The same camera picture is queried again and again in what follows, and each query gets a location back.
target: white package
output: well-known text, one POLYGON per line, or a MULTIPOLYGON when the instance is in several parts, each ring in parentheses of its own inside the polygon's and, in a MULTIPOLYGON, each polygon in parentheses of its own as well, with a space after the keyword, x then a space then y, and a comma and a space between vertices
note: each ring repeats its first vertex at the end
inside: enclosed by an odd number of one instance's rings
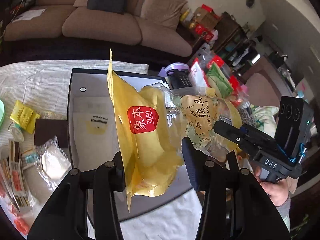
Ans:
POLYGON ((61 179, 70 168, 70 162, 58 147, 50 145, 41 156, 42 168, 50 179, 61 179))

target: cardboard box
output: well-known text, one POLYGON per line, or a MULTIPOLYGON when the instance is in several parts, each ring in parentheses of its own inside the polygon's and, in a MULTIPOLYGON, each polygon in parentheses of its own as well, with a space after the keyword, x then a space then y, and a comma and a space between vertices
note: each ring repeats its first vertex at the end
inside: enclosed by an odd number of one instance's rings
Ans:
POLYGON ((219 22, 211 13, 203 8, 196 9, 194 13, 194 21, 203 25, 210 31, 212 31, 219 22))

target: light gray wall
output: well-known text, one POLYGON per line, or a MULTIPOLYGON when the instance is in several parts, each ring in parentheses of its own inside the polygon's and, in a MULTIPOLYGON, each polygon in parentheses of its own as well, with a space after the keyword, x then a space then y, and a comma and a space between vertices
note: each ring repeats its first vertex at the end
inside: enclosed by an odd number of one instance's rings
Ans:
POLYGON ((320 52, 319 17, 302 0, 260 2, 266 15, 263 32, 288 54, 286 63, 293 71, 293 78, 305 77, 319 104, 320 63, 310 49, 312 46, 320 52))

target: dark pillow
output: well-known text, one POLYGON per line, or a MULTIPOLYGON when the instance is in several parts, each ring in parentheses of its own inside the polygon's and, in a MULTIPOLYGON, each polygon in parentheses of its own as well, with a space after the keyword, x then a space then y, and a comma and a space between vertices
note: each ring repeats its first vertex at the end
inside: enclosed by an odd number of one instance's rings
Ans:
POLYGON ((123 14, 127 0, 88 0, 87 9, 123 14))

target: small dark box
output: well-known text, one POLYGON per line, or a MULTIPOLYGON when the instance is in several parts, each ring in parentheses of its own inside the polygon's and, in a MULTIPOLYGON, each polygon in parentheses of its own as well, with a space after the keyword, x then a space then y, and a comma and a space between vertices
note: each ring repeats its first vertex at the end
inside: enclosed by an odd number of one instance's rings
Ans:
POLYGON ((282 96, 275 140, 290 158, 300 152, 300 144, 310 138, 313 110, 302 98, 282 96))

